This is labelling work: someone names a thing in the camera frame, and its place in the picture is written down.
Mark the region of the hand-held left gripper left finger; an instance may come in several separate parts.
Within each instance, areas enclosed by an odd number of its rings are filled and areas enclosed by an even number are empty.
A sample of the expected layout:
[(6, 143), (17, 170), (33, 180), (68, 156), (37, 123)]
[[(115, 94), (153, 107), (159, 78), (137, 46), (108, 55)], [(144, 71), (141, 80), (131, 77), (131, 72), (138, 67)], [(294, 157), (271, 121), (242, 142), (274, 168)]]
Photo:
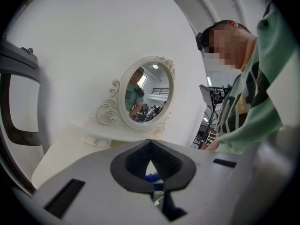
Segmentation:
[(129, 192), (110, 172), (115, 156), (141, 144), (131, 142), (94, 152), (75, 161), (46, 181), (33, 195), (45, 208), (72, 179), (85, 184), (64, 213), (62, 221), (72, 225), (168, 225), (150, 195)]

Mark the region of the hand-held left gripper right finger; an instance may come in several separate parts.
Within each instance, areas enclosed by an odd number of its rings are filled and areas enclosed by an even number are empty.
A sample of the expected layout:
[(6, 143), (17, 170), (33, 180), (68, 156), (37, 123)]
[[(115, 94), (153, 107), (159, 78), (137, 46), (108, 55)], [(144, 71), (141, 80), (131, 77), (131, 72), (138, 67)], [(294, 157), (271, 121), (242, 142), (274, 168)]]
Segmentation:
[(152, 140), (151, 159), (164, 179), (163, 212), (150, 209), (151, 225), (237, 225), (238, 205), (250, 181), (253, 148), (241, 155)]

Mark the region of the blue cloth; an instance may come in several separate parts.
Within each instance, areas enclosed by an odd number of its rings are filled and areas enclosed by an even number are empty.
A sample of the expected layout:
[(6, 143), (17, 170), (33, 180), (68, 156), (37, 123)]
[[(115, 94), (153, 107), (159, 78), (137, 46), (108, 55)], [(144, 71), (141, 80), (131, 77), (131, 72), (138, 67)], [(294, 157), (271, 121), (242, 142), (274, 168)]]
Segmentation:
[(152, 184), (163, 184), (164, 181), (162, 180), (159, 174), (149, 174), (145, 176), (145, 180)]

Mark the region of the person's right forearm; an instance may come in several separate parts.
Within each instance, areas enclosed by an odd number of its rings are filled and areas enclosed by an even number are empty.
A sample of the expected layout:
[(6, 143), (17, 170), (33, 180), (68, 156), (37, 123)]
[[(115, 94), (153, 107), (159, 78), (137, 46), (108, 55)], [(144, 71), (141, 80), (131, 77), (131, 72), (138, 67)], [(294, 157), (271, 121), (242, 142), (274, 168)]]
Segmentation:
[(207, 148), (206, 151), (215, 151), (219, 147), (219, 142), (214, 140)]

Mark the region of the black coat rack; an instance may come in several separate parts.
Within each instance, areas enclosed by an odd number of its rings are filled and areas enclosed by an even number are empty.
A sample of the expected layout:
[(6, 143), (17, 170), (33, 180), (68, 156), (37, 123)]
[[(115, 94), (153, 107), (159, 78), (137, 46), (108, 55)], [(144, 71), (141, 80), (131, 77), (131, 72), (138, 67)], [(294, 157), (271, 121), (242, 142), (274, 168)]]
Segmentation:
[(216, 123), (218, 120), (218, 114), (215, 110), (207, 107), (206, 111), (204, 112), (203, 120), (205, 122), (205, 129), (202, 137), (202, 143), (205, 145), (205, 148), (207, 148), (217, 136)]

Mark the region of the green printed t-shirt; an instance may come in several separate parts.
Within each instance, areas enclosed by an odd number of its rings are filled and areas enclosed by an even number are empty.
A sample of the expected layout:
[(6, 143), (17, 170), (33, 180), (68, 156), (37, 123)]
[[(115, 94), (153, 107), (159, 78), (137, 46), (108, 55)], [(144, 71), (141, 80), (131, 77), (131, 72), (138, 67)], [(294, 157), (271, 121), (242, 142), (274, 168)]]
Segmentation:
[(300, 75), (300, 45), (273, 1), (269, 0), (256, 31), (254, 54), (222, 103), (215, 152), (241, 154), (277, 132), (283, 123), (267, 91), (280, 98), (299, 90), (298, 84), (279, 82), (288, 70)]

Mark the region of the black chest-mounted tablet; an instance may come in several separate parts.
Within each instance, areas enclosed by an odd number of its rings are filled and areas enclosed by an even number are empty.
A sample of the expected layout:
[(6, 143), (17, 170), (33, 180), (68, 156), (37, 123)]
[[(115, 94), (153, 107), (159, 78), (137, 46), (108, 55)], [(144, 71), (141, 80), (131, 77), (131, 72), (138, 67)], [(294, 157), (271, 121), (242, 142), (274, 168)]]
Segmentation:
[(213, 90), (204, 86), (204, 85), (200, 85), (200, 91), (203, 97), (204, 102), (206, 103), (206, 105), (212, 109), (215, 110), (215, 103), (214, 103), (214, 97), (213, 97)]

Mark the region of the dark grey large appliance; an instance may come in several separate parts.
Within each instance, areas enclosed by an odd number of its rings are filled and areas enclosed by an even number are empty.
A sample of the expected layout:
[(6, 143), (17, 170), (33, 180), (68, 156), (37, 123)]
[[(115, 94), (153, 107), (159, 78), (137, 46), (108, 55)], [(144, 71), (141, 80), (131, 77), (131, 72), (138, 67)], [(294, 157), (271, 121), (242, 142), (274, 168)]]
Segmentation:
[(28, 195), (44, 156), (38, 136), (40, 68), (33, 50), (0, 39), (0, 167)]

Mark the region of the black chest mount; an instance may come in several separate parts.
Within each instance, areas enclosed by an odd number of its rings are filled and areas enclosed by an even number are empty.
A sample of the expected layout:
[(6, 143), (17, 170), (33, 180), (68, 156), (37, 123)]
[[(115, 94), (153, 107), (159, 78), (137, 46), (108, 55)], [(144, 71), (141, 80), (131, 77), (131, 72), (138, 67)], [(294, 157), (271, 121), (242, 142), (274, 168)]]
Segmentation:
[(227, 85), (227, 87), (210, 87), (210, 89), (212, 90), (211, 97), (214, 104), (221, 104), (232, 87)]

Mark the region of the oval mirror carved white frame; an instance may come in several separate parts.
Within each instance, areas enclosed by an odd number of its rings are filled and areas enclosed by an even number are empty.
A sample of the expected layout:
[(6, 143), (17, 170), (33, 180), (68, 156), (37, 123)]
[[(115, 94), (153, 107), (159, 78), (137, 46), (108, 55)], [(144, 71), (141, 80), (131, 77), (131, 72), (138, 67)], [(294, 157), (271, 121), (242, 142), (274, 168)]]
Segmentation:
[(95, 121), (130, 135), (160, 137), (174, 95), (175, 68), (171, 59), (139, 59), (121, 79), (113, 80), (110, 95), (96, 111)]

